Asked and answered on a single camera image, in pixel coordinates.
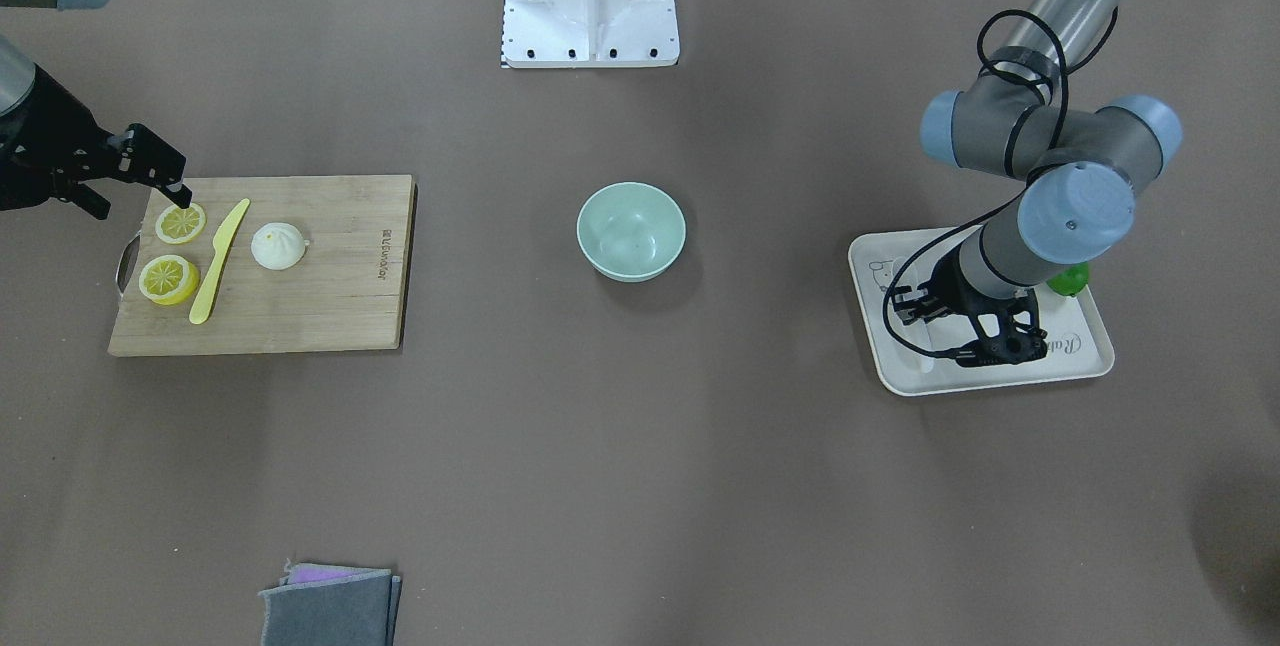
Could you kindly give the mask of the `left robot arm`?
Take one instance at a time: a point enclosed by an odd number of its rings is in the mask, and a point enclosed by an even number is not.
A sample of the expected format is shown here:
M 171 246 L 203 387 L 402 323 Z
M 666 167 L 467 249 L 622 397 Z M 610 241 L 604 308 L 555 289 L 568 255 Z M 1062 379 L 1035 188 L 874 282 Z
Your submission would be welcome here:
M 965 368 L 1021 365 L 1047 354 L 1037 287 L 1105 255 L 1133 226 L 1137 200 L 1178 154 L 1172 107 L 1128 95 L 1093 113 L 1070 107 L 1070 81 L 1106 43 L 1121 0 L 1033 0 L 998 12 L 1016 26 L 998 49 L 975 50 L 965 91 L 940 93 L 920 123 L 922 148 L 948 166 L 1019 180 L 1015 198 L 965 223 L 965 239 L 919 287 L 893 280 L 882 299 L 890 336 L 929 359 Z M 972 342 L 943 351 L 902 327 L 961 317 Z

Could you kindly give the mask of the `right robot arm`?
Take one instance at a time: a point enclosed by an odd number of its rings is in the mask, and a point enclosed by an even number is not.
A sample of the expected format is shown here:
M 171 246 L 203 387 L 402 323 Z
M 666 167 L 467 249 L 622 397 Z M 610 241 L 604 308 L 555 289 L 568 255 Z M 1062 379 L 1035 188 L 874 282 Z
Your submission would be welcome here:
M 90 12 L 110 0 L 3 0 L 5 6 Z M 106 219 L 109 200 L 90 180 L 114 178 L 156 189 L 179 209 L 192 192 L 183 184 L 186 159 L 148 127 L 120 134 L 97 125 L 90 107 L 10 40 L 1 40 L 1 209 L 69 201 Z

